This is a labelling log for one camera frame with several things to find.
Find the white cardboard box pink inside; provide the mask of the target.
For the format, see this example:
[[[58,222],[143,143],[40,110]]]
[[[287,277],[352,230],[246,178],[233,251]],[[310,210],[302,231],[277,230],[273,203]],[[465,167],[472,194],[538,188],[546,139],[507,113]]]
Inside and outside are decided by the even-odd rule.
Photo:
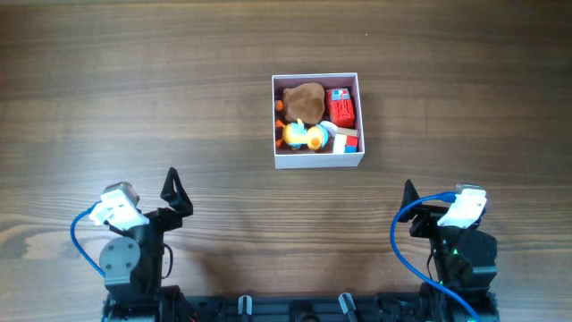
[[[277,148],[275,142],[282,136],[282,131],[274,128],[274,123],[281,120],[283,123],[288,122],[281,113],[277,112],[275,102],[282,98],[282,91],[285,88],[295,88],[303,83],[316,82],[324,87],[324,90],[334,88],[347,88],[349,89],[353,105],[356,112],[355,127],[353,129],[359,130],[359,142],[357,146],[357,153],[348,154],[333,154],[332,146],[334,137],[331,136],[327,145],[317,151],[310,150],[306,146],[298,150],[282,146]],[[317,167],[340,167],[340,166],[356,166],[361,161],[365,154],[365,139],[363,130],[363,113],[360,100],[360,88],[358,82],[358,75],[355,72],[342,72],[342,73],[318,73],[318,74],[283,74],[274,75],[272,77],[272,98],[273,98],[273,130],[274,130],[274,148],[273,156],[275,167],[277,169],[290,169],[290,168],[317,168]],[[326,117],[326,109],[322,121],[328,121]],[[316,124],[306,124],[306,128],[315,126]]]

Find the yellow duck toy blue hat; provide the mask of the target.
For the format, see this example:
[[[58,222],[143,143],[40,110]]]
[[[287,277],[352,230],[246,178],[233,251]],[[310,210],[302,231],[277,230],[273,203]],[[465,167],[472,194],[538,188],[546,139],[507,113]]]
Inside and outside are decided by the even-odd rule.
[[[329,132],[323,125],[317,124],[307,129],[300,119],[288,124],[277,120],[274,128],[282,131],[282,136],[275,142],[277,148],[284,146],[298,150],[306,146],[310,150],[317,151],[324,148],[330,138]]]

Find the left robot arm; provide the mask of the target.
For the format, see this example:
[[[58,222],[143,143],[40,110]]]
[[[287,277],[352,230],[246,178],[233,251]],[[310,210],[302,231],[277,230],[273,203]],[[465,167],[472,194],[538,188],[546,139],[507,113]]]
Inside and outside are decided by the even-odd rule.
[[[144,214],[138,209],[139,195],[132,185],[118,182],[105,188],[89,216],[96,225],[106,225],[119,235],[99,256],[108,291],[104,321],[198,320],[179,286],[162,286],[169,276],[163,272],[164,254],[172,253],[164,234],[182,227],[182,219],[193,214],[174,168],[168,170],[160,198],[168,206]]]

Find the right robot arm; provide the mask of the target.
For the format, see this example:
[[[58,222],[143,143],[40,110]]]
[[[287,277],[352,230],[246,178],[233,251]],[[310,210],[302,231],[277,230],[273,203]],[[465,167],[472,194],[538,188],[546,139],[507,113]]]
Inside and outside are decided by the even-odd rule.
[[[420,197],[404,185],[400,210],[390,227],[397,259],[423,283],[416,319],[421,321],[498,321],[500,313],[490,284],[497,275],[497,240],[478,229],[486,212],[486,191],[459,184],[454,191]],[[437,278],[415,268],[396,243],[398,223],[411,223],[409,234],[430,243],[428,261]]]

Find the brown plush toy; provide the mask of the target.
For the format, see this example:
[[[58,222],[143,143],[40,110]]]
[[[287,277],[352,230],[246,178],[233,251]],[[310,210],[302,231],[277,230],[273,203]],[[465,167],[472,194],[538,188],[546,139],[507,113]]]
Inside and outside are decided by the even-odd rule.
[[[317,124],[324,116],[324,100],[324,87],[316,82],[307,82],[295,88],[285,88],[274,109],[288,122],[300,120],[306,124]]]

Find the red toy truck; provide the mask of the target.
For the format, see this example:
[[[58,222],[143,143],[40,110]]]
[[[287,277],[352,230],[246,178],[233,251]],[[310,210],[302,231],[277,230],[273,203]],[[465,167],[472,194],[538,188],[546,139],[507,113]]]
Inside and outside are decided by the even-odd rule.
[[[356,112],[347,88],[334,88],[325,91],[327,120],[342,128],[355,127]]]

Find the colourful puzzle cube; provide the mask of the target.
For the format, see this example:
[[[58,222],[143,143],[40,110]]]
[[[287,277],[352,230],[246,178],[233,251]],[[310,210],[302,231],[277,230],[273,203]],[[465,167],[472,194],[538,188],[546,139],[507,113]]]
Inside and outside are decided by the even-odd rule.
[[[333,154],[348,154],[358,152],[358,137],[337,133],[332,146]]]

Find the white wooden rattle drum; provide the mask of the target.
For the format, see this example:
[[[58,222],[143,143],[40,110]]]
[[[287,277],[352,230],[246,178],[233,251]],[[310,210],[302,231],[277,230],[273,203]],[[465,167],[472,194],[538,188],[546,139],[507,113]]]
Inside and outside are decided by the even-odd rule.
[[[359,136],[359,130],[340,127],[329,121],[321,121],[320,125],[322,125],[331,136],[335,136],[336,134],[343,134],[352,137]]]

